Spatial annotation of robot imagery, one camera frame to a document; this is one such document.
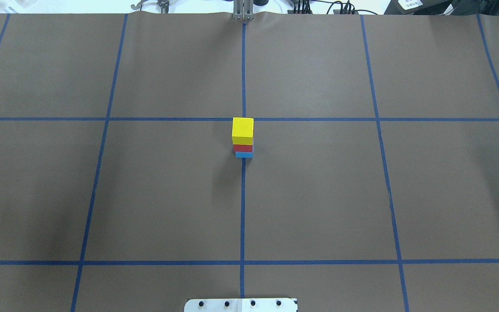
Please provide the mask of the red wooden block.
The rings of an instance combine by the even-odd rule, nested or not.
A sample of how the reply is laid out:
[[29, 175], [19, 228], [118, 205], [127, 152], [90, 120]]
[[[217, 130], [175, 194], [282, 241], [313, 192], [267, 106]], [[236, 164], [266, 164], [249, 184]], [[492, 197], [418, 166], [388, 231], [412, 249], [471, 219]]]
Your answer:
[[253, 145], [234, 144], [233, 149], [234, 149], [234, 152], [236, 152], [236, 153], [252, 153], [253, 152]]

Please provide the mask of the aluminium frame post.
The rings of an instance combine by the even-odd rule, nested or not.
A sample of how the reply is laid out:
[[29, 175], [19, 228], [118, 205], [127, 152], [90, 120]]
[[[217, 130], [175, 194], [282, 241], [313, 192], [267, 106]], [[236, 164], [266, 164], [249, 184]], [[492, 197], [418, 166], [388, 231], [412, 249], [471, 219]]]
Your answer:
[[233, 0], [232, 2], [234, 20], [243, 20], [244, 22], [247, 22], [255, 18], [253, 0]]

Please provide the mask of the black box with label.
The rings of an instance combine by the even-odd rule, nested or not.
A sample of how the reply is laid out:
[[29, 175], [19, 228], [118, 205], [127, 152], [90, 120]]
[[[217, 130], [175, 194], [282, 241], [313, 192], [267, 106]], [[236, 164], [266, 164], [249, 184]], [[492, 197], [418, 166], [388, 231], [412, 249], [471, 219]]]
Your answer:
[[391, 0], [384, 15], [440, 15], [452, 0]]

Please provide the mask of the yellow wooden block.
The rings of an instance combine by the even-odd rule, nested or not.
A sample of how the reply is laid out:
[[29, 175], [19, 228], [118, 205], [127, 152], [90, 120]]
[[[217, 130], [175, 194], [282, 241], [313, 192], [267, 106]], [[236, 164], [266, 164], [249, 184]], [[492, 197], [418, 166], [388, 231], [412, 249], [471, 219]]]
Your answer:
[[233, 117], [231, 132], [233, 145], [253, 145], [254, 125], [253, 118]]

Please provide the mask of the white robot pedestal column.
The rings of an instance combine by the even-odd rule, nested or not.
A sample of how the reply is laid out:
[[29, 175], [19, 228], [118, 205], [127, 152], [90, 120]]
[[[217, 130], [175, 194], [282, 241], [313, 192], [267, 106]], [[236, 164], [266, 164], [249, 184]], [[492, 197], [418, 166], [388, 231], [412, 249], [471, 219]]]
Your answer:
[[293, 298], [190, 299], [184, 312], [297, 312]]

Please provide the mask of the blue wooden block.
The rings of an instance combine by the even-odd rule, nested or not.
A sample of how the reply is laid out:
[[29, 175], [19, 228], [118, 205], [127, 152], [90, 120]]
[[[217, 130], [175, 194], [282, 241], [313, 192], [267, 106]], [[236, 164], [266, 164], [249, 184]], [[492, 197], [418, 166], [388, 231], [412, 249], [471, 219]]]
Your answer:
[[240, 159], [251, 159], [253, 158], [253, 152], [234, 152], [236, 158]]

